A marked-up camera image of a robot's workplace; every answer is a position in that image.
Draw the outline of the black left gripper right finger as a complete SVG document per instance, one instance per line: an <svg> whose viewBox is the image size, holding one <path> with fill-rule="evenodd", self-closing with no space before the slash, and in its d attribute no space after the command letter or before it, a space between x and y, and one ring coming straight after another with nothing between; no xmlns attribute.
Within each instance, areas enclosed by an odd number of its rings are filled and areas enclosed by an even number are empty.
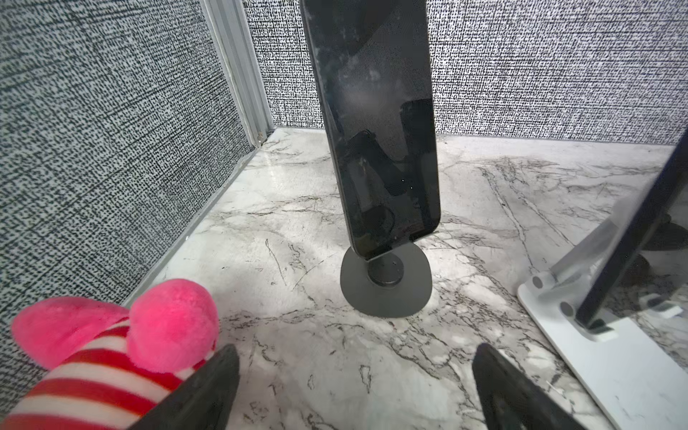
<svg viewBox="0 0 688 430"><path fill-rule="evenodd" d="M582 428L491 345L478 346L472 372L489 429Z"/></svg>

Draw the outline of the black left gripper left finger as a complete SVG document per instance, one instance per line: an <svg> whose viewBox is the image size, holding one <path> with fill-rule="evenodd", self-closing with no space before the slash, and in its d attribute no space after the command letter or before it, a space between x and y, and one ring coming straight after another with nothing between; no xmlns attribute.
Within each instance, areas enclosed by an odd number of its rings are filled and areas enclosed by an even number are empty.
<svg viewBox="0 0 688 430"><path fill-rule="evenodd" d="M240 362L226 345L132 429L224 429L236 399Z"/></svg>

